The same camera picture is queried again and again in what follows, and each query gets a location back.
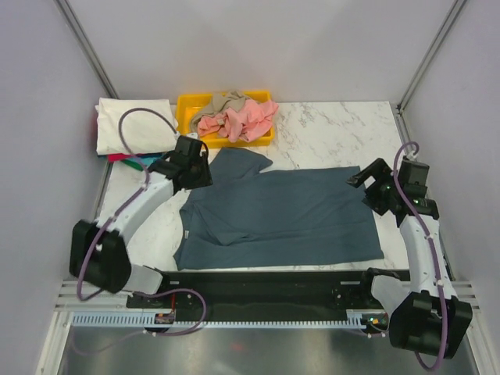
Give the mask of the blue-grey t-shirt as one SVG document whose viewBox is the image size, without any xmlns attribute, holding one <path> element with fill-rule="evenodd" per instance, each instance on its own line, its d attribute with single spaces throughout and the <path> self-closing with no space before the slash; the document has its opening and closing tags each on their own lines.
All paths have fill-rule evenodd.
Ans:
<svg viewBox="0 0 500 375">
<path fill-rule="evenodd" d="M 322 266 L 382 259 L 358 166 L 274 170 L 264 155 L 224 148 L 210 163 L 212 184 L 180 209 L 179 270 Z"/>
</svg>

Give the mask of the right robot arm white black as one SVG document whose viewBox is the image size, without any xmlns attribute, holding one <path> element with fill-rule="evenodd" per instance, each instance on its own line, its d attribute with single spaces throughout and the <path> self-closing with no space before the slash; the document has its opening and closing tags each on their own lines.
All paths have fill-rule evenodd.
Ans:
<svg viewBox="0 0 500 375">
<path fill-rule="evenodd" d="M 356 288 L 366 307 L 379 304 L 388 315 L 391 345 L 451 359 L 473 318 L 472 306 L 459 300 L 439 241 L 437 203 L 427 198 L 427 164 L 403 158 L 397 171 L 375 159 L 348 185 L 358 188 L 372 177 L 362 200 L 379 215 L 390 212 L 404 240 L 409 261 L 409 287 L 394 271 L 370 267 Z"/>
</svg>

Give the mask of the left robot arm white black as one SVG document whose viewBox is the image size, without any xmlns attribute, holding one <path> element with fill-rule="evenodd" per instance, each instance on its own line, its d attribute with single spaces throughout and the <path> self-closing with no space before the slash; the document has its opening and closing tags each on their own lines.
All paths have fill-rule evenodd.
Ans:
<svg viewBox="0 0 500 375">
<path fill-rule="evenodd" d="M 160 271 L 131 262 L 127 245 L 140 226 L 181 190 L 213 183 L 209 149 L 201 140 L 179 136 L 175 149 L 150 166 L 145 182 L 109 218 L 80 220 L 73 227 L 70 273 L 77 278 L 77 296 L 87 301 L 103 291 L 144 295 L 155 307 L 171 299 Z"/>
</svg>

